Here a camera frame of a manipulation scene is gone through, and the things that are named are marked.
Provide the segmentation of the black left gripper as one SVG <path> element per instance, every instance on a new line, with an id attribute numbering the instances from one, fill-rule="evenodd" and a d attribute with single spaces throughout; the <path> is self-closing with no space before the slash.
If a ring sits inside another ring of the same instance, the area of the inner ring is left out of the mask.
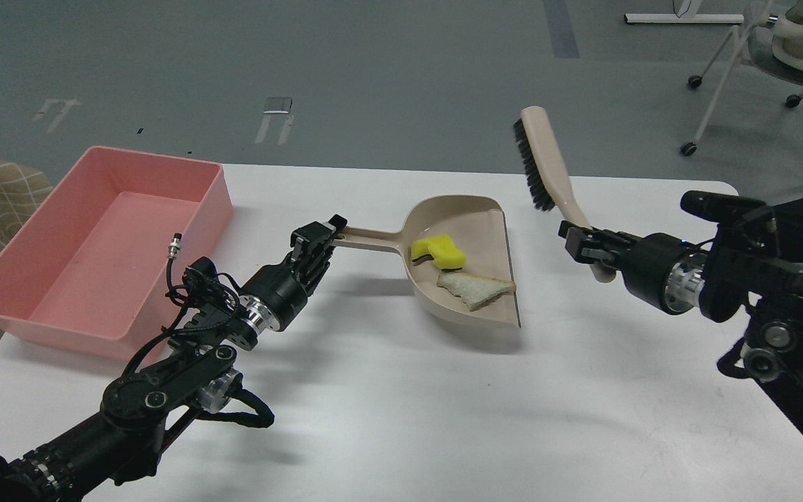
<path id="1" fill-rule="evenodd" d="M 294 229 L 290 237 L 293 260 L 261 267 L 241 287 L 241 293 L 257 298 L 273 314 L 277 327 L 286 330 L 302 312 L 330 267 L 335 251 L 334 240 L 344 231 L 348 220 L 334 214 L 326 222 L 314 222 Z"/>

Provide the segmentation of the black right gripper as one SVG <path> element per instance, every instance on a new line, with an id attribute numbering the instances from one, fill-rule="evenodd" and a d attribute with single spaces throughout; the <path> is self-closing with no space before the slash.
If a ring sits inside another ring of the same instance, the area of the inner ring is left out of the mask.
<path id="1" fill-rule="evenodd" d="M 574 229 L 577 237 L 568 237 Z M 700 305 L 703 270 L 708 254 L 697 245 L 665 233 L 636 240 L 635 235 L 582 227 L 563 220 L 558 237 L 580 264 L 614 267 L 622 273 L 633 296 L 669 315 L 680 315 Z M 615 254 L 616 247 L 630 247 Z"/>

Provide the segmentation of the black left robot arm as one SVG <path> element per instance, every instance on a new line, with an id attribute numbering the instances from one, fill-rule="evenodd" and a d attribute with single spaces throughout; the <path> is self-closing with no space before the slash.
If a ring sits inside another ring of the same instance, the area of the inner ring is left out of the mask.
<path id="1" fill-rule="evenodd" d="M 166 267 L 167 296 L 179 313 L 147 341 L 103 391 L 100 408 L 79 425 L 13 461 L 0 456 L 0 501 L 79 501 L 106 480 L 155 476 L 163 453 L 196 420 L 252 429 L 275 416 L 243 387 L 239 350 L 266 330 L 280 333 L 300 314 L 326 274 L 347 220 L 335 214 L 290 237 L 278 264 L 239 285 L 208 257 L 173 282 L 176 234 Z"/>

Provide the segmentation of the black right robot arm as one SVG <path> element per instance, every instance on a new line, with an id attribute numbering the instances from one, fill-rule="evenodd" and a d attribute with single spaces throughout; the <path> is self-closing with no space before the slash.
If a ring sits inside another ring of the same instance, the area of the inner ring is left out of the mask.
<path id="1" fill-rule="evenodd" d="M 666 314 L 697 308 L 724 322 L 744 309 L 747 327 L 718 359 L 718 372 L 756 382 L 803 436 L 803 198 L 767 204 L 691 190 L 680 206 L 717 226 L 710 248 L 573 219 L 558 235 L 574 261 L 617 271 L 628 292 Z"/>

